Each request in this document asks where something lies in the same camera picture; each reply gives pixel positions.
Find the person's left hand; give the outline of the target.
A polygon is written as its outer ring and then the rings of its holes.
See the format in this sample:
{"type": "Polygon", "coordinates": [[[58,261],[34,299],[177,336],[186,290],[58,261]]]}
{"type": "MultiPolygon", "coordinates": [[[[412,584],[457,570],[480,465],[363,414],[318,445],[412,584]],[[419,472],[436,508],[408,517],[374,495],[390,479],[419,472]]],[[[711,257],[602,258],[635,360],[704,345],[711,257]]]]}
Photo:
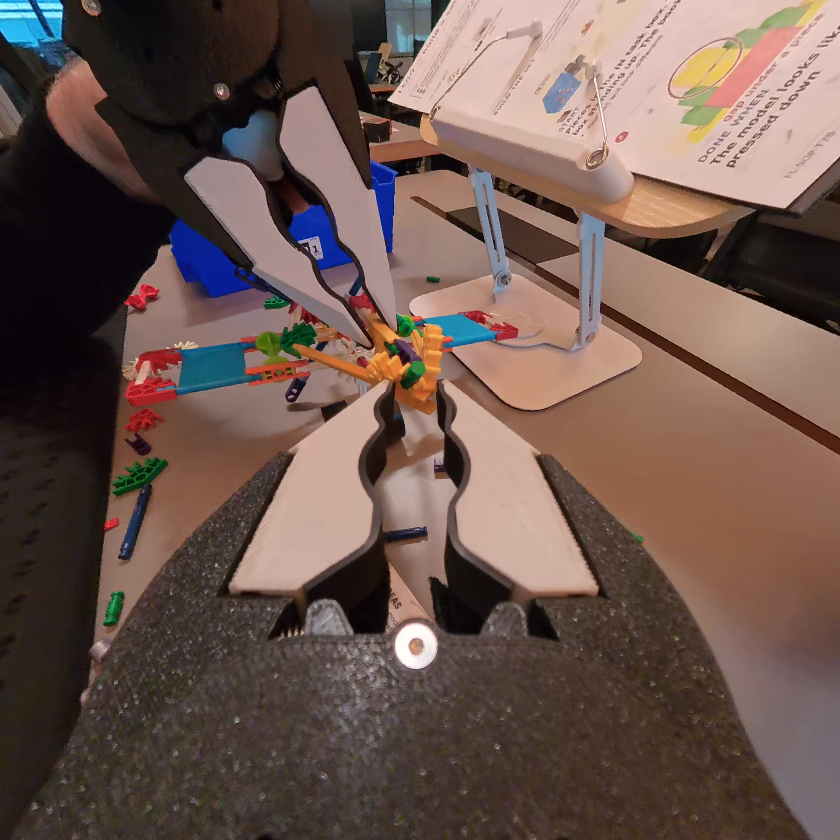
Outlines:
{"type": "Polygon", "coordinates": [[[157,204],[157,198],[133,167],[116,133],[97,112],[97,105],[105,97],[89,64],[84,59],[73,58],[57,74],[46,93],[48,120],[72,151],[120,191],[157,204]]]}

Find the white instruction booklet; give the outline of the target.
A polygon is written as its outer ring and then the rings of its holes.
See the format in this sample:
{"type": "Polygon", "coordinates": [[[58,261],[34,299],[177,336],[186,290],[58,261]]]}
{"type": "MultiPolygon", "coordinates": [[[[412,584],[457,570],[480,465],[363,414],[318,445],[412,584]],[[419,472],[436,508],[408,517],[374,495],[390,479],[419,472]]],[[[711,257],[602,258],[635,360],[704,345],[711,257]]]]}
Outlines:
{"type": "Polygon", "coordinates": [[[407,621],[429,620],[430,616],[390,563],[388,565],[388,571],[390,573],[391,588],[388,601],[388,617],[385,626],[386,630],[391,631],[407,621]]]}

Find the person's left forearm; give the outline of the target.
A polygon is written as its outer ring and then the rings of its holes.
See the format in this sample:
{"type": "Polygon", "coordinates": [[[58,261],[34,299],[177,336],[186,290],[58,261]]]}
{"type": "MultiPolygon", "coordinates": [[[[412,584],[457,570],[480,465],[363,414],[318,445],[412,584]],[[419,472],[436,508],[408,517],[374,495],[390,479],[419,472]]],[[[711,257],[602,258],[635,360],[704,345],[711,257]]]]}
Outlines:
{"type": "Polygon", "coordinates": [[[99,330],[175,223],[163,205],[124,194],[65,144],[47,117],[49,86],[2,150],[3,355],[99,330]]]}

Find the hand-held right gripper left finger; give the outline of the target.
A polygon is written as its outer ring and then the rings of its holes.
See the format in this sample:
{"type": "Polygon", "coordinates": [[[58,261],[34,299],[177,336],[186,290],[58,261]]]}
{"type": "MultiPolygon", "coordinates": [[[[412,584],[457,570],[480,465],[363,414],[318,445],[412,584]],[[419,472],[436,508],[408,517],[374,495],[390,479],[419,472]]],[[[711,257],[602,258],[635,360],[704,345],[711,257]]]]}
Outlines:
{"type": "Polygon", "coordinates": [[[231,595],[368,597],[387,578],[373,484],[393,407],[393,383],[384,381],[291,450],[231,595]]]}

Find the white instruction sheet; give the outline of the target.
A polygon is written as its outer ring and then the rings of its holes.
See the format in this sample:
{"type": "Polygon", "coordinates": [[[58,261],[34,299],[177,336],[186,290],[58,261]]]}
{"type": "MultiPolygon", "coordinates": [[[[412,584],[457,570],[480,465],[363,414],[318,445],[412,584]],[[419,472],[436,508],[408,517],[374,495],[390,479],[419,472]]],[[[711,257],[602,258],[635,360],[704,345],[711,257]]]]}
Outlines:
{"type": "Polygon", "coordinates": [[[609,151],[632,175],[805,213],[838,185],[839,2],[451,2],[392,103],[591,141],[601,70],[609,151]]]}

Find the long background table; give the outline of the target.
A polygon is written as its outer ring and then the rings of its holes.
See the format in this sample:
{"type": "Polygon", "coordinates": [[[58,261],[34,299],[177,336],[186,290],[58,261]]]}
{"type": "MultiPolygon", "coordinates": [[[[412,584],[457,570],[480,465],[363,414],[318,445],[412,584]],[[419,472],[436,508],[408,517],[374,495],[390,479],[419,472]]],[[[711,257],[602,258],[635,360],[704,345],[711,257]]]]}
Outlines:
{"type": "Polygon", "coordinates": [[[373,161],[389,164],[442,153],[437,146],[423,139],[418,128],[363,111],[360,111],[360,120],[373,161]]]}

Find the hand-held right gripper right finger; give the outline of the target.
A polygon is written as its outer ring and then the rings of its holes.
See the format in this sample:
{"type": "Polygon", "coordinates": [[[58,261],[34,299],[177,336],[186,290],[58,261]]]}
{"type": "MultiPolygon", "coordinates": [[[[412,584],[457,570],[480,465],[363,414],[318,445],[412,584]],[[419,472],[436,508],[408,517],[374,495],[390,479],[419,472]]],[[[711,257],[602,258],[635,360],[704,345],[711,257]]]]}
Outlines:
{"type": "Polygon", "coordinates": [[[539,452],[450,382],[437,389],[449,503],[444,567],[458,599],[598,595],[539,452]]]}

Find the colourful construction toy model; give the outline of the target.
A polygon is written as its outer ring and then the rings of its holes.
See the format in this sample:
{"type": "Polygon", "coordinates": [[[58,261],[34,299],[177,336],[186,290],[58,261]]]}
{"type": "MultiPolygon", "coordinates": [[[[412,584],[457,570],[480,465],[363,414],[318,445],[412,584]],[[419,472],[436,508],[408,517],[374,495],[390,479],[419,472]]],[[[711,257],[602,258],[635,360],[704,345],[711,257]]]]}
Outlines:
{"type": "MultiPolygon", "coordinates": [[[[390,362],[396,352],[394,342],[409,340],[415,329],[421,332],[428,324],[436,324],[442,329],[444,355],[472,343],[513,341],[524,337],[528,330],[527,319],[520,313],[500,315],[482,310],[467,310],[426,319],[398,314],[397,328],[392,330],[374,314],[370,299],[361,289],[360,280],[350,290],[351,294],[346,297],[346,301],[353,313],[362,316],[365,324],[373,328],[372,349],[364,349],[299,306],[290,306],[290,322],[282,332],[265,331],[237,342],[194,350],[165,348],[142,353],[138,357],[141,362],[140,373],[134,381],[129,382],[126,391],[129,404],[148,407],[173,401],[178,396],[235,385],[257,386],[282,382],[290,384],[287,400],[293,403],[308,378],[317,371],[331,371],[355,381],[362,392],[372,385],[305,360],[292,349],[292,345],[303,344],[337,359],[355,362],[361,367],[373,363],[382,373],[391,373],[394,377],[390,362]]],[[[394,380],[382,382],[393,384],[397,400],[394,380]]]]}

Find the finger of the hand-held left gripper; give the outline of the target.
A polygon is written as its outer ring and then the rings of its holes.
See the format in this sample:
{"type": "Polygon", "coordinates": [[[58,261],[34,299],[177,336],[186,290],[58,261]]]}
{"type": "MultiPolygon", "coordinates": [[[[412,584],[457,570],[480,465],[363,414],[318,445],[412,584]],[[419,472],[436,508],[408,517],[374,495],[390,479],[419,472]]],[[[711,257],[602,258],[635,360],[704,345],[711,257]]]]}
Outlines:
{"type": "Polygon", "coordinates": [[[285,100],[279,147],[290,169],[322,199],[337,242],[358,263],[380,319],[396,327],[396,302],[379,209],[321,92],[309,86],[285,100]]]}
{"type": "Polygon", "coordinates": [[[282,230],[266,184],[249,164],[208,156],[185,174],[185,182],[245,253],[257,277],[342,335],[371,347],[363,325],[328,288],[314,259],[282,230]]]}

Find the blue bin with white label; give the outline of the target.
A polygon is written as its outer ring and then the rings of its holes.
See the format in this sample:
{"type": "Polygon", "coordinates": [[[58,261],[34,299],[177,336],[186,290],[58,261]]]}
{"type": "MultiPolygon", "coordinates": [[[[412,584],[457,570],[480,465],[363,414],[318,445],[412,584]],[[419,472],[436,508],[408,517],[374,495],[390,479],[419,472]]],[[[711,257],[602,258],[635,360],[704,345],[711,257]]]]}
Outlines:
{"type": "MultiPolygon", "coordinates": [[[[390,253],[393,248],[397,173],[384,164],[372,161],[371,175],[385,248],[390,253]]],[[[304,213],[294,216],[290,233],[308,248],[321,270],[350,263],[350,258],[335,241],[328,215],[321,206],[310,206],[304,213]]],[[[171,231],[171,251],[183,279],[200,284],[211,298],[249,288],[249,284],[237,274],[236,265],[223,251],[183,221],[176,222],[171,231]]]]}

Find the wooden stand board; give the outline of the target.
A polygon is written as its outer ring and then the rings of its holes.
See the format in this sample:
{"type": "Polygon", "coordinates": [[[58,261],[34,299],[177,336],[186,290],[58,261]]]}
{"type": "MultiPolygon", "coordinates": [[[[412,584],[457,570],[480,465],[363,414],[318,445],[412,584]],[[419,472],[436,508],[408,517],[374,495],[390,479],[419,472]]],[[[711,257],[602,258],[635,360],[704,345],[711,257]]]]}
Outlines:
{"type": "Polygon", "coordinates": [[[632,235],[648,238],[679,238],[697,235],[734,224],[751,215],[753,209],[721,199],[656,182],[642,176],[634,179],[633,190],[618,203],[604,203],[572,191],[542,175],[531,175],[509,164],[440,140],[428,116],[421,120],[426,142],[447,156],[490,172],[504,181],[554,200],[577,212],[601,219],[632,235]]]}

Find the white page holder bar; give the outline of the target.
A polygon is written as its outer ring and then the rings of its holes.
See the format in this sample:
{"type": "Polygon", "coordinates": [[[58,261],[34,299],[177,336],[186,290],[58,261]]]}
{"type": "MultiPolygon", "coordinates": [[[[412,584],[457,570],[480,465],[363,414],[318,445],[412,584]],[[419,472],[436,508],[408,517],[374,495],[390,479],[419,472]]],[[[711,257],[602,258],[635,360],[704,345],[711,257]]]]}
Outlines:
{"type": "Polygon", "coordinates": [[[504,167],[613,204],[634,189],[634,176],[610,151],[591,141],[512,127],[451,109],[429,116],[443,151],[479,169],[501,175],[504,167]]]}

